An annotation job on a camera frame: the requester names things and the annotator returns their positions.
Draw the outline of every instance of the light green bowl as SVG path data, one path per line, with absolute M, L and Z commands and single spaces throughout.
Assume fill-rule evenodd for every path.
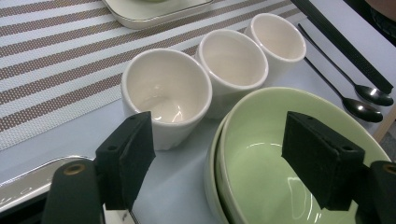
M 374 138 L 344 110 L 305 91 L 267 88 L 230 112 L 220 136 L 216 174 L 220 198 L 235 223 L 355 223 L 348 212 L 320 210 L 281 157 L 288 111 L 314 117 L 365 149 L 364 163 L 388 161 Z
M 204 186 L 205 186 L 205 195 L 207 203 L 209 204 L 209 208 L 219 223 L 228 224 L 228 219 L 224 214 L 223 208 L 221 206 L 221 202 L 219 199 L 216 177 L 215 177 L 215 158 L 216 151 L 219 146 L 219 140 L 222 132 L 222 128 L 224 126 L 225 117 L 218 129 L 216 130 L 215 136 L 213 137 L 212 144 L 210 149 L 207 151 L 206 160 L 205 160 L 205 169 L 204 169 Z
M 145 1 L 145 2 L 163 2 L 166 0 L 141 0 L 141 1 Z

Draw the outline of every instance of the cup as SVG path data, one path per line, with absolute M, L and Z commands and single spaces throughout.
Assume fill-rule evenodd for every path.
M 178 146 L 204 117 L 212 99 L 204 68 L 172 49 L 150 49 L 135 56 L 120 86 L 126 117 L 151 112 L 156 150 Z
M 257 90 L 268 75 L 268 62 L 260 47 L 233 30 L 206 34 L 195 59 L 212 82 L 212 103 L 206 113 L 210 119 L 224 118 L 240 99 Z
M 289 21 L 274 14 L 256 15 L 245 30 L 265 53 L 269 65 L 269 79 L 287 73 L 306 53 L 303 36 Z

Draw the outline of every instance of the white tray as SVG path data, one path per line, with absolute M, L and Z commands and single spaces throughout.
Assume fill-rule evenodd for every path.
M 214 0 L 103 0 L 122 25 L 140 30 L 204 10 Z

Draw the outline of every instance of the placemat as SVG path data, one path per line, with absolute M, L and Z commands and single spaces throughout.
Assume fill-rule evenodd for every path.
M 201 13 L 131 30 L 100 0 L 0 1 L 0 150 L 120 99 L 122 71 L 138 53 L 193 55 L 203 35 L 243 31 L 264 12 L 304 18 L 290 0 L 216 0 Z

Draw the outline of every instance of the bowl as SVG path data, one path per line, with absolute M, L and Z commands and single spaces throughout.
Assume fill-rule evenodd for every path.
M 217 151 L 219 195 L 235 223 L 355 223 L 349 211 L 321 210 L 281 157 L 288 111 L 320 120 L 366 151 L 364 164 L 388 161 L 374 138 L 336 105 L 306 91 L 266 88 L 244 97 L 224 123 Z
M 227 117 L 225 117 L 213 137 L 212 144 L 207 151 L 204 169 L 204 184 L 205 196 L 209 205 L 210 211 L 219 223 L 228 224 L 228 219 L 223 211 L 221 202 L 219 200 L 218 189 L 215 177 L 215 158 L 216 151 L 219 145 L 222 127 Z
M 238 101 L 261 87 L 268 76 L 268 62 L 260 47 L 234 30 L 206 34 L 194 57 L 208 73 L 213 88 L 206 118 L 223 119 Z
M 287 73 L 306 54 L 306 44 L 298 29 L 286 19 L 271 13 L 258 14 L 244 32 L 267 56 L 271 78 Z
M 139 53 L 122 73 L 125 117 L 151 112 L 154 149 L 177 147 L 206 114 L 212 84 L 190 55 L 173 49 Z

